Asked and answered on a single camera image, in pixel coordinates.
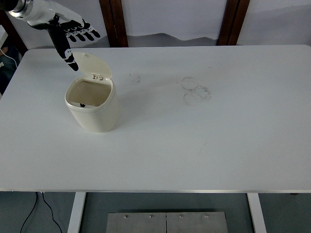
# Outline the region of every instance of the lid hinge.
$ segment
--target lid hinge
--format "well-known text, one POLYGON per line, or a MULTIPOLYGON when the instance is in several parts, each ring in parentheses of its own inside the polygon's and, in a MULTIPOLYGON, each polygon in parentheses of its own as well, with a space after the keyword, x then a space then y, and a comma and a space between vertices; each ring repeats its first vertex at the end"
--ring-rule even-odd
POLYGON ((93 79, 99 79, 100 81, 103 80, 103 77, 101 74, 93 74, 92 73, 92 75, 93 75, 93 79))

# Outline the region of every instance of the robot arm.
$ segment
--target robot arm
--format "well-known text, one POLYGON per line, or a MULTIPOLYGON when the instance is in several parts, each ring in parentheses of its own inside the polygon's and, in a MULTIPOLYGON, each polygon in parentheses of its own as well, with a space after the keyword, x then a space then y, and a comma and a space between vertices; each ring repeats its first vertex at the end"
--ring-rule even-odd
POLYGON ((47 30, 59 55, 74 70, 78 70, 69 42, 93 41, 98 32, 72 10, 51 0, 0 0, 0 10, 8 11, 39 30, 47 30))

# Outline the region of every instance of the trash can lid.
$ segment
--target trash can lid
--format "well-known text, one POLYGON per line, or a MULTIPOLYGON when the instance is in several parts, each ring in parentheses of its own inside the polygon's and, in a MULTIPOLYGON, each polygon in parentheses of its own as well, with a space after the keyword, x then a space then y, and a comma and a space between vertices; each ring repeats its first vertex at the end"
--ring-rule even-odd
POLYGON ((87 76, 101 75, 104 79, 111 79, 109 66, 101 58, 86 52, 73 52, 73 56, 79 70, 87 76))

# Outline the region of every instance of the cream trash can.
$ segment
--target cream trash can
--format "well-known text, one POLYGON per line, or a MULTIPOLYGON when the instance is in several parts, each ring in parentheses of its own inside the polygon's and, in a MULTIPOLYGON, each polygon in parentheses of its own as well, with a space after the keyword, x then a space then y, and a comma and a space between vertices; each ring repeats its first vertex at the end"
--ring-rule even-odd
POLYGON ((85 130, 107 132, 120 116, 116 87, 108 65, 99 57, 73 52, 83 76, 69 86, 65 101, 73 116, 85 130))

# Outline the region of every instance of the white table leg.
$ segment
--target white table leg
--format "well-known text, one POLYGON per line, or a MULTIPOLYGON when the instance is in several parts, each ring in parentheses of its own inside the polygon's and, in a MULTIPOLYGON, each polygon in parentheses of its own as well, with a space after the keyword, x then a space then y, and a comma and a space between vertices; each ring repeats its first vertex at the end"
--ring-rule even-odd
POLYGON ((72 206, 68 233, 79 233, 86 193, 76 193, 72 206))
POLYGON ((247 194, 255 233, 267 233, 258 193, 247 194))

